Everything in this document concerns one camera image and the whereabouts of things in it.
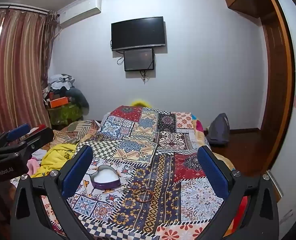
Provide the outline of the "pile of grey clothes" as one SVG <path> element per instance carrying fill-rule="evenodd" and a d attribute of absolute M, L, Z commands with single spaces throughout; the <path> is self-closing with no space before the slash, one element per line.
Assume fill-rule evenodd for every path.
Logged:
<path fill-rule="evenodd" d="M 65 88 L 70 90 L 74 87 L 75 78 L 68 74 L 56 74 L 48 78 L 48 85 L 53 90 Z"/>

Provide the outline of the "purple heart-shaped jewelry box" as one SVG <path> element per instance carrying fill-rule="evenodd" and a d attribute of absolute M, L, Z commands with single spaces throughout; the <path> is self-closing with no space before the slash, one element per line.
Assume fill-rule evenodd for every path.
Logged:
<path fill-rule="evenodd" d="M 95 189 L 112 190 L 121 186 L 120 175 L 115 168 L 109 165 L 100 165 L 90 175 L 90 180 Z"/>

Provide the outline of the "white wall air conditioner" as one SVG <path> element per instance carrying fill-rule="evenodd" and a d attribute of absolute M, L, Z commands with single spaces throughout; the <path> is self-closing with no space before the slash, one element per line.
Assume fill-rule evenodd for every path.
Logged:
<path fill-rule="evenodd" d="M 101 13 L 101 0 L 87 0 L 59 13 L 59 25 L 67 28 L 84 19 Z"/>

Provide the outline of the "pink cloth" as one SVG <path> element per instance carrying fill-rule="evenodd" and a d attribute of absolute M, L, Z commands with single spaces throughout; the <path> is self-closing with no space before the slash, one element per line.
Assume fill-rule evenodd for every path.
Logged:
<path fill-rule="evenodd" d="M 36 174 L 38 169 L 40 168 L 39 162 L 35 158 L 31 158 L 27 161 L 27 167 L 28 167 L 28 175 L 32 176 Z"/>

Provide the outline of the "striped brown blanket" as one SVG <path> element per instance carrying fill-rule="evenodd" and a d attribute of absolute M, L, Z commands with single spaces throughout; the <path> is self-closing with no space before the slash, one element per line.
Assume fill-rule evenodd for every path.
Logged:
<path fill-rule="evenodd" d="M 62 130 L 54 130 L 54 139 L 50 143 L 50 148 L 58 144 L 73 144 L 86 141 L 93 137 L 99 129 L 99 125 L 95 120 L 75 121 L 64 127 Z"/>

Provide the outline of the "yellow plush toy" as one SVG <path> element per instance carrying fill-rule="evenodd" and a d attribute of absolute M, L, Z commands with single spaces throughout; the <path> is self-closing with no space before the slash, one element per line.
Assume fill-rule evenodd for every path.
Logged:
<path fill-rule="evenodd" d="M 131 102 L 130 105 L 133 107 L 147 107 L 147 108 L 152 107 L 148 102 L 141 100 L 141 99 L 134 100 L 133 102 Z"/>

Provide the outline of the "green patterned covered stand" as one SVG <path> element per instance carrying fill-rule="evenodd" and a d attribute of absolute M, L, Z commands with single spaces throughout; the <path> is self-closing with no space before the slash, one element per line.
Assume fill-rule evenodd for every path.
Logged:
<path fill-rule="evenodd" d="M 68 125 L 83 117 L 82 109 L 72 103 L 48 109 L 51 125 Z"/>

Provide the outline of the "orange box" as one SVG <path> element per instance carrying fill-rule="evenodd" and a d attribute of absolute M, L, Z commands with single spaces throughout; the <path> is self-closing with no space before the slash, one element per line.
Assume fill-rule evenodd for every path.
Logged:
<path fill-rule="evenodd" d="M 68 97 L 62 97 L 50 101 L 50 108 L 56 108 L 69 103 Z"/>

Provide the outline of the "large black wall television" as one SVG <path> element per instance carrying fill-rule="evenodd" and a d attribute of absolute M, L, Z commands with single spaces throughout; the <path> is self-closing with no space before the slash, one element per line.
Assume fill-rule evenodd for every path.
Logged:
<path fill-rule="evenodd" d="M 111 24 L 112 51 L 166 46 L 164 18 L 147 17 Z"/>

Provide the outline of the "dark grey backpack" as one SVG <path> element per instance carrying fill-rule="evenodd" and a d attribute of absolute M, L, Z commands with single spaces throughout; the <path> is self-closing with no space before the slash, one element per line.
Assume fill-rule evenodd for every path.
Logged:
<path fill-rule="evenodd" d="M 206 136 L 211 145 L 226 145 L 229 143 L 230 126 L 226 113 L 219 114 L 208 128 Z"/>

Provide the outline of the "yellow cartoon blanket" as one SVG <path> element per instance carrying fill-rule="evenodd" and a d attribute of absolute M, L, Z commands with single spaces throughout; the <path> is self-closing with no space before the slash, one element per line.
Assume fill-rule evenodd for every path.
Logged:
<path fill-rule="evenodd" d="M 76 152 L 74 144 L 58 144 L 50 148 L 41 160 L 40 167 L 32 178 L 48 176 L 52 170 L 60 170 Z"/>

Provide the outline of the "small black wall monitor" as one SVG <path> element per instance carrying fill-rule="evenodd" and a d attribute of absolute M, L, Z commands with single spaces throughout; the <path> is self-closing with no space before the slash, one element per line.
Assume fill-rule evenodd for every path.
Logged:
<path fill-rule="evenodd" d="M 124 71 L 136 72 L 154 70 L 155 54 L 152 48 L 140 48 L 124 51 Z"/>

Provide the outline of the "wooden door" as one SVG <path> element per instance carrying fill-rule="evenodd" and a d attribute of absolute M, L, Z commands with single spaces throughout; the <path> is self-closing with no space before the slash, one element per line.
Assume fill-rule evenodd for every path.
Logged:
<path fill-rule="evenodd" d="M 262 134 L 268 151 L 262 171 L 272 168 L 282 148 L 295 94 L 295 61 L 289 27 L 278 0 L 268 0 L 261 17 L 267 56 L 268 90 Z"/>

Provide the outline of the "striped red curtain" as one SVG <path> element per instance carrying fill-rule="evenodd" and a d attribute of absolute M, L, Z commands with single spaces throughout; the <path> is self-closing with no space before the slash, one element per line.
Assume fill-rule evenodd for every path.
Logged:
<path fill-rule="evenodd" d="M 50 126 L 47 87 L 58 14 L 0 9 L 0 133 L 22 124 Z"/>

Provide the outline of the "colourful patchwork bedspread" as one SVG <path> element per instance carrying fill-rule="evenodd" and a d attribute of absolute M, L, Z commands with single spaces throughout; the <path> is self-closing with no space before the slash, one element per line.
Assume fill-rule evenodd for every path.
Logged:
<path fill-rule="evenodd" d="M 90 146 L 92 162 L 68 204 L 94 239 L 196 239 L 223 204 L 197 160 L 208 144 L 189 112 L 120 106 Z M 121 186 L 95 189 L 90 175 L 109 165 Z"/>

